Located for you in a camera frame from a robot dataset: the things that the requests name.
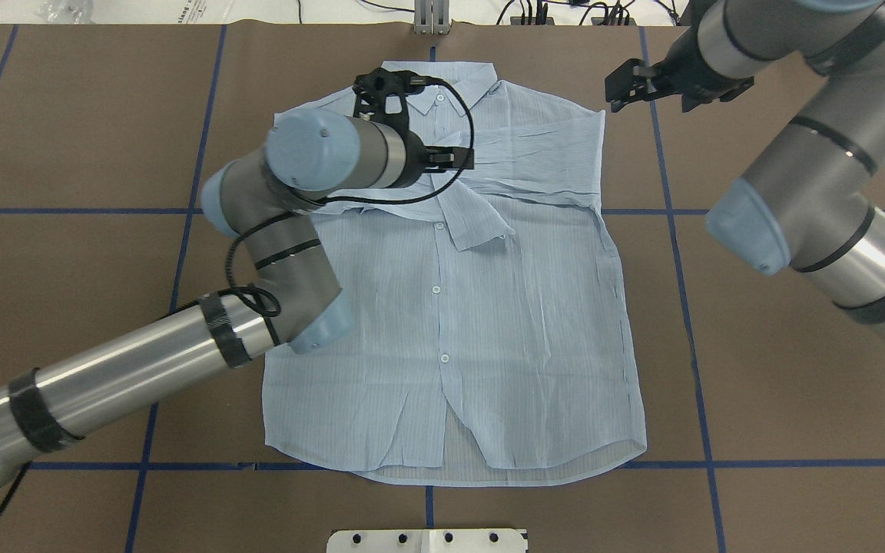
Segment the robotic arm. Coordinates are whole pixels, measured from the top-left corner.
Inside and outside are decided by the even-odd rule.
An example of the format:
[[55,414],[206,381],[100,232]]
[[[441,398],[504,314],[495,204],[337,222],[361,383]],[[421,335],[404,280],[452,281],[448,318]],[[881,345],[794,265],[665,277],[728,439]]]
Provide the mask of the robotic arm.
[[648,67],[605,79],[616,112],[681,94],[731,101],[791,52],[828,81],[706,216],[759,272],[791,266],[885,339],[885,213],[860,190],[885,165],[885,1],[719,0]]
[[[239,242],[247,243],[259,280],[252,286],[231,283],[193,306],[0,388],[0,486],[43,452],[70,447],[278,344],[305,353],[347,333],[349,306],[305,214],[336,190],[406,187],[425,172],[473,168],[472,138],[471,148],[426,147],[409,131],[405,97],[428,84],[449,87],[409,71],[376,69],[359,76],[353,117],[293,110],[278,120],[263,147],[208,179],[204,213],[238,239],[229,257]],[[387,112],[389,98],[398,98],[400,112]]]

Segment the white bracket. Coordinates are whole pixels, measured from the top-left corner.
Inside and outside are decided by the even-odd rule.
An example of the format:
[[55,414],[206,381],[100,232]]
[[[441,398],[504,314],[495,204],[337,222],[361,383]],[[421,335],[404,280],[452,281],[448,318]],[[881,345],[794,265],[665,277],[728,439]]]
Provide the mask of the white bracket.
[[527,553],[528,532],[511,528],[470,531],[339,531],[326,553]]
[[415,34],[449,34],[449,0],[415,0]]

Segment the light blue joint cap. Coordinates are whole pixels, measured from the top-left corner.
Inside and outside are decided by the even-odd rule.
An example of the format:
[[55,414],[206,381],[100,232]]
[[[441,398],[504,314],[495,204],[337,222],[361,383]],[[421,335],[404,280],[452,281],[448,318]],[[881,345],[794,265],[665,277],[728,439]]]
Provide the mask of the light blue joint cap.
[[881,0],[794,0],[809,10],[826,14],[847,14],[878,6]]
[[317,192],[340,186],[361,157],[350,119],[326,109],[293,109],[278,117],[264,143],[268,167],[286,185]]
[[777,218],[751,183],[738,178],[705,216],[705,228],[760,273],[774,274],[791,262]]
[[350,309],[347,293],[341,290],[319,317],[306,326],[299,336],[292,339],[289,346],[295,353],[309,353],[347,336],[352,329],[354,329],[353,311]]
[[218,232],[224,236],[237,238],[238,233],[227,222],[227,218],[224,216],[224,207],[220,203],[220,183],[224,181],[224,173],[227,172],[227,169],[232,164],[234,164],[234,161],[224,165],[224,168],[210,176],[207,182],[204,182],[204,189],[200,192],[200,204],[201,209],[204,210],[204,217],[210,221],[210,224],[214,225],[214,228],[217,228]]

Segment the shirt collar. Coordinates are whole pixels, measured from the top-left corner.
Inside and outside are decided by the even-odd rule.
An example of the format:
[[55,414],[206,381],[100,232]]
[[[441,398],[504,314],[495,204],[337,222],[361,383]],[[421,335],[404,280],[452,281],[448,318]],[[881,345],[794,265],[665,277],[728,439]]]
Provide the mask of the shirt collar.
[[[474,104],[484,98],[484,94],[494,87],[498,81],[498,74],[494,70],[493,63],[478,63],[468,61],[386,61],[382,63],[382,67],[389,71],[400,71],[407,69],[414,71],[419,75],[429,75],[432,77],[442,78],[447,83],[452,84],[459,95],[463,97],[466,105],[473,108]],[[408,105],[418,110],[419,113],[425,115],[429,113],[436,97],[428,92],[415,94],[408,97]],[[454,108],[463,116],[463,109],[458,106],[458,102],[454,98],[450,99]]]

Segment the light blue striped shirt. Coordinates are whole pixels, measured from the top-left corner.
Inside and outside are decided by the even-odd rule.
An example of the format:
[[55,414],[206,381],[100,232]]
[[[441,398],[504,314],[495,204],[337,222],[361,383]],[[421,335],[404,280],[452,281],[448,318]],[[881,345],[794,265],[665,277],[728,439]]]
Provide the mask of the light blue striped shirt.
[[[498,81],[494,66],[386,62],[471,106],[476,167],[408,206],[313,216],[351,299],[352,335],[266,357],[266,443],[373,480],[551,485],[647,447],[621,262],[600,217],[604,112]],[[443,88],[408,98],[426,144],[468,146]],[[305,108],[349,115],[349,88]],[[398,190],[413,198],[450,174]]]

